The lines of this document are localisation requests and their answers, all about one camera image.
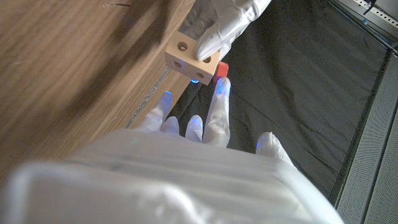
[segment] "hole in wooden block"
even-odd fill
[[[177,44],[177,47],[178,47],[178,49],[181,50],[181,51],[186,51],[186,50],[188,49],[188,44],[185,43],[185,42],[179,42],[179,43]]]
[[[173,62],[173,64],[174,64],[174,66],[176,66],[177,68],[181,68],[181,67],[182,67],[181,64],[178,63],[178,62]]]
[[[211,57],[208,57],[208,58],[204,59],[203,62],[205,62],[205,63],[211,62]]]
[[[202,73],[197,72],[197,76],[199,76],[200,78],[204,78],[205,76]]]

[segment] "metal panel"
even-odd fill
[[[398,223],[398,112],[391,128],[365,223]]]
[[[398,58],[391,58],[361,136],[337,211],[346,223],[362,223],[368,210],[398,101]]]
[[[388,34],[394,36],[395,38],[398,38],[398,22],[397,22],[397,14],[398,14],[398,8],[395,6],[395,4],[392,1],[389,1],[391,3],[387,4],[380,4],[379,1],[377,2],[377,5],[371,9],[366,15],[363,15],[363,13],[366,11],[366,9],[369,7],[369,5],[363,1],[363,0],[337,0],[342,6],[346,6],[347,8],[353,10],[356,12],[354,16],[357,18],[363,20],[367,19],[368,21],[372,22],[375,24],[377,27],[382,29],[384,32],[387,32]],[[385,7],[394,7],[392,9],[386,9],[383,8],[382,6]]]

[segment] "white glove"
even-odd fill
[[[290,160],[289,155],[287,155],[285,149],[273,133],[266,132],[259,137],[256,146],[256,155],[281,159],[296,168],[293,165],[292,160]]]
[[[271,0],[196,0],[180,32],[198,41],[195,56],[204,60],[217,50],[222,59],[250,22]]]
[[[188,122],[185,139],[226,147],[229,142],[229,89],[228,78],[220,78],[217,82],[210,109],[207,115],[205,132],[202,140],[203,121],[199,115],[192,116]],[[176,117],[166,117],[173,101],[172,94],[166,92],[136,128],[137,131],[169,135],[172,138],[184,140],[179,136],[179,126]]]

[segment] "black fabric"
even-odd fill
[[[324,1],[272,1],[223,59],[231,80],[228,147],[255,153],[272,131],[328,198],[386,50]],[[206,120],[215,84],[190,84],[170,113],[185,134]]]

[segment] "wooden table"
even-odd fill
[[[61,159],[123,128],[165,70],[194,0],[6,1],[0,8],[0,184],[17,165]],[[133,126],[189,79],[169,71]]]

